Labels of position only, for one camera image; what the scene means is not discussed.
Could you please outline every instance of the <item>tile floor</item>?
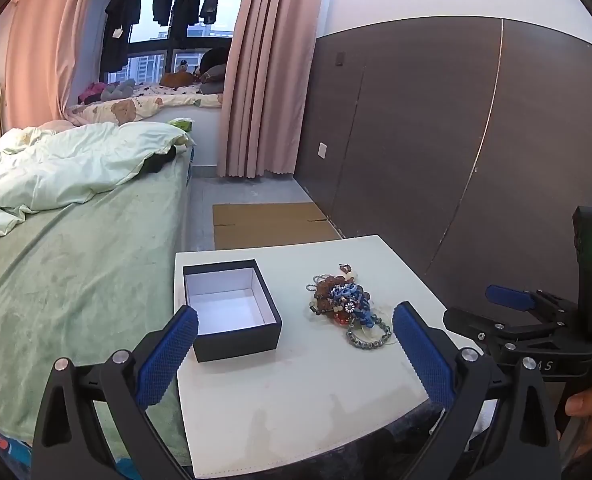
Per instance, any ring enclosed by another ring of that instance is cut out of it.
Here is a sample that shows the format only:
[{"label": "tile floor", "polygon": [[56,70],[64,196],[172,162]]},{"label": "tile floor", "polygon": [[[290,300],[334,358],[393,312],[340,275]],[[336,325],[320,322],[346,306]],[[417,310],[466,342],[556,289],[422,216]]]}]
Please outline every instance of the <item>tile floor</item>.
[{"label": "tile floor", "polygon": [[189,251],[214,250],[214,204],[311,202],[291,176],[192,178],[186,231]]}]

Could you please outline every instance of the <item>open box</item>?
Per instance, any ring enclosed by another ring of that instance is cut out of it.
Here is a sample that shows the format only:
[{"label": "open box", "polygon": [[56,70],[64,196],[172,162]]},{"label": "open box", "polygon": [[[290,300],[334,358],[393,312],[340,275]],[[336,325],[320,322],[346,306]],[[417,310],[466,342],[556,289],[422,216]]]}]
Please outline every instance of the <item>open box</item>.
[{"label": "open box", "polygon": [[255,260],[183,267],[199,362],[274,350],[282,320]]}]

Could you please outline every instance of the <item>blue textured pad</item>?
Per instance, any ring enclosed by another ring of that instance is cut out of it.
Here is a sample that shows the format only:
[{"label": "blue textured pad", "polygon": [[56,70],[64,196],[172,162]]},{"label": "blue textured pad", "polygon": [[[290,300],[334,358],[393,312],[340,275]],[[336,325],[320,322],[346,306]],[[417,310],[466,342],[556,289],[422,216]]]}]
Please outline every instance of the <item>blue textured pad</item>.
[{"label": "blue textured pad", "polygon": [[534,308],[534,300],[528,292],[513,290],[504,286],[489,285],[485,291],[487,301],[497,305],[508,306],[514,310],[531,310]]},{"label": "blue textured pad", "polygon": [[141,408],[160,402],[197,335],[198,314],[188,307],[140,368],[136,402]]},{"label": "blue textured pad", "polygon": [[412,317],[407,305],[399,304],[394,309],[392,325],[400,346],[431,401],[439,402],[446,410],[450,409],[456,397],[452,369],[425,329]]}]

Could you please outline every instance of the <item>brown wall panel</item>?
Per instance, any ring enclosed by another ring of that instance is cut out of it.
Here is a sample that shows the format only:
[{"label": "brown wall panel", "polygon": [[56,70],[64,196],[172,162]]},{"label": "brown wall panel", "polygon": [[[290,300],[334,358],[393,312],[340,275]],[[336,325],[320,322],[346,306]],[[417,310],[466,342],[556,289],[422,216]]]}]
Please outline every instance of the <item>brown wall panel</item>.
[{"label": "brown wall panel", "polygon": [[477,170],[423,280],[445,306],[506,322],[532,318],[486,303],[489,283],[575,301],[571,216],[578,205],[592,206],[592,46],[505,20]]},{"label": "brown wall panel", "polygon": [[494,18],[453,16],[362,28],[375,43],[332,221],[345,236],[380,235],[419,276],[478,150],[500,30]]},{"label": "brown wall panel", "polygon": [[[316,40],[295,179],[327,216],[345,158],[371,37],[354,28]],[[337,66],[338,56],[343,57]],[[318,156],[320,143],[327,154]]]}]

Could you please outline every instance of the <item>silver bolt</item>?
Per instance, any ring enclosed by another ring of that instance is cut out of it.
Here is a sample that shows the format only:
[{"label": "silver bolt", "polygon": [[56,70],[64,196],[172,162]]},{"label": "silver bolt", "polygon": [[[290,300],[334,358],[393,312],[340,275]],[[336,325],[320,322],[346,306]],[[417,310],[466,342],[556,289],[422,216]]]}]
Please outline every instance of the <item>silver bolt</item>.
[{"label": "silver bolt", "polygon": [[460,355],[465,361],[469,361],[473,363],[475,360],[478,359],[478,352],[476,352],[473,348],[463,348],[460,351]]},{"label": "silver bolt", "polygon": [[61,357],[60,359],[58,359],[58,361],[56,361],[54,363],[54,368],[56,370],[58,370],[59,372],[61,372],[62,370],[64,370],[68,366],[69,366],[69,361],[64,357]]},{"label": "silver bolt", "polygon": [[536,368],[536,362],[531,357],[523,357],[522,365],[527,368],[527,370],[534,370],[534,368]]},{"label": "silver bolt", "polygon": [[117,365],[122,365],[123,363],[126,363],[127,359],[129,359],[129,352],[127,352],[126,350],[118,350],[114,353],[114,355],[111,356],[111,360],[115,362],[115,364]]}]

